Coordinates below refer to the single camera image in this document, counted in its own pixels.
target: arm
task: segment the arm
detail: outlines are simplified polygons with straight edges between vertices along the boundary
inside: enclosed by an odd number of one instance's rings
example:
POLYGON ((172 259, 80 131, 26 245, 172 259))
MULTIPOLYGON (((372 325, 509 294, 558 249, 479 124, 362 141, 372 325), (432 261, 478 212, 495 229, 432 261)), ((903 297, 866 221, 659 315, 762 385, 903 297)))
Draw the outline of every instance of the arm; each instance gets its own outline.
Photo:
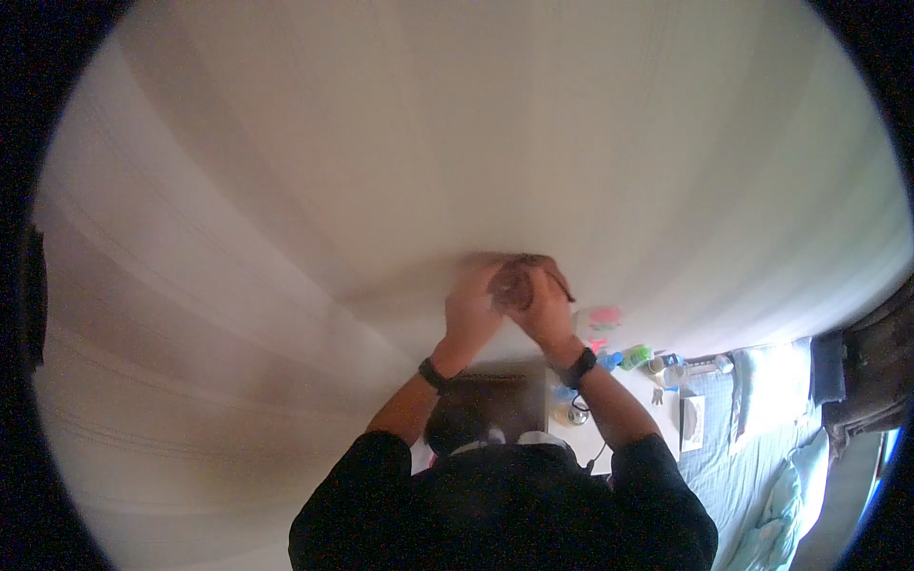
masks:
MULTIPOLYGON (((489 281, 502 264, 465 268, 444 302, 444 339, 431 354, 439 375, 451 378, 473 362, 501 327, 504 316, 491 307, 486 293, 489 281)), ((368 423, 366 432, 384 431, 403 439, 408 446, 425 429, 438 392, 418 373, 402 386, 368 423)))
MULTIPOLYGON (((525 312, 511 310, 508 315, 537 342, 550 363, 569 368, 584 351, 584 344, 571 327, 568 297, 540 268, 531 270, 530 281, 533 304, 525 312)), ((600 435, 613 450, 649 434, 660 434, 657 423, 641 403, 603 367, 595 366, 584 375, 580 393, 600 435)))
MULTIPOLYGON (((431 354, 431 364, 446 378, 460 373, 470 362, 460 357, 442 341, 431 354)), ((422 435, 431 411, 438 402, 438 391, 419 373, 412 376, 368 423, 365 432, 389 432, 412 446, 422 435)))
MULTIPOLYGON (((508 314, 550 363, 569 368, 584 344, 571 327, 567 296, 542 270, 532 270, 530 280, 530 309, 508 314)), ((683 481, 654 419, 601 366, 581 378, 580 393, 614 452, 612 475, 620 509, 612 517, 638 557, 626 562, 626 568, 709 569, 717 552, 717 528, 683 481)))
MULTIPOLYGON (((548 354, 547 359, 553 365, 569 368, 583 351, 584 344, 572 335, 564 346, 548 354)), ((580 379, 580 394, 611 449, 618 450, 649 434, 660 435, 647 410, 603 367, 594 366, 580 379)))
MULTIPOLYGON (((499 268, 467 269, 448 295, 447 333, 431 354, 440 375, 460 373, 501 326, 502 315, 485 298, 499 268)), ((388 556, 399 540, 397 515, 409 510, 409 447, 437 400, 437 391, 416 374, 371 419, 292 523, 289 557, 295 571, 360 568, 388 556)))

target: wall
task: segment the wall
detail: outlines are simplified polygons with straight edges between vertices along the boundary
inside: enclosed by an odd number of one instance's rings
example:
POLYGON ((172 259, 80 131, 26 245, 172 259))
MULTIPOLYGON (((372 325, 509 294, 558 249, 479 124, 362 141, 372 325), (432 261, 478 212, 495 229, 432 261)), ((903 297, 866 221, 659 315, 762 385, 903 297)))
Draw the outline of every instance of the wall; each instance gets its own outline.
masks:
POLYGON ((140 2, 35 217, 48 442, 125 569, 286 568, 470 251, 550 254, 617 348, 685 355, 853 320, 914 259, 865 86, 788 0, 140 2))

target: black t-shirt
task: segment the black t-shirt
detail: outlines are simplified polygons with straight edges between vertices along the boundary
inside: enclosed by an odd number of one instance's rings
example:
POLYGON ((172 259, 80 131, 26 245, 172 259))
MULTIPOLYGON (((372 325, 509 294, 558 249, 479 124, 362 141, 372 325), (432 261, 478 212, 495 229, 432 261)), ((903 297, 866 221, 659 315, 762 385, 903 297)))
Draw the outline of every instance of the black t-shirt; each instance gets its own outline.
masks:
POLYGON ((562 448, 498 445, 409 475, 399 437, 359 437, 292 523, 301 569, 709 569, 717 528, 663 439, 612 456, 612 488, 562 448))

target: white box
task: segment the white box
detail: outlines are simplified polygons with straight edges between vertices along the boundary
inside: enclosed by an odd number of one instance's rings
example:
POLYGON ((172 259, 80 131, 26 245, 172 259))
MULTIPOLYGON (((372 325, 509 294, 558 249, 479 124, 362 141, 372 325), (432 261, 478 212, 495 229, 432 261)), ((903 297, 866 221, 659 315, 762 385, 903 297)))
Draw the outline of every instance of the white box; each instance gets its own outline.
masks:
POLYGON ((680 398, 682 403, 682 444, 680 451, 688 452, 689 450, 700 449, 705 440, 705 398, 685 397, 680 398))

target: smartwatch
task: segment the smartwatch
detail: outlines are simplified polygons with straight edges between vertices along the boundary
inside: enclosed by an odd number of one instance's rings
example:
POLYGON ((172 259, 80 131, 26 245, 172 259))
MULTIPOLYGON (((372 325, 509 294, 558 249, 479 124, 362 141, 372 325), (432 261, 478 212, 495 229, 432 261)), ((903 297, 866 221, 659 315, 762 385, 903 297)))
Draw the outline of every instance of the smartwatch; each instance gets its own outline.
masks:
POLYGON ((435 370, 431 364, 431 357, 426 357, 419 365, 419 374, 425 379, 425 382, 431 385, 439 394, 444 392, 445 386, 451 379, 441 376, 441 373, 435 370))
POLYGON ((584 350, 581 352, 578 360, 574 362, 574 365, 568 369, 558 370, 558 378, 560 378, 562 384, 568 388, 580 390, 580 379, 589 373, 590 369, 596 365, 597 355, 595 355, 589 347, 584 347, 584 350))

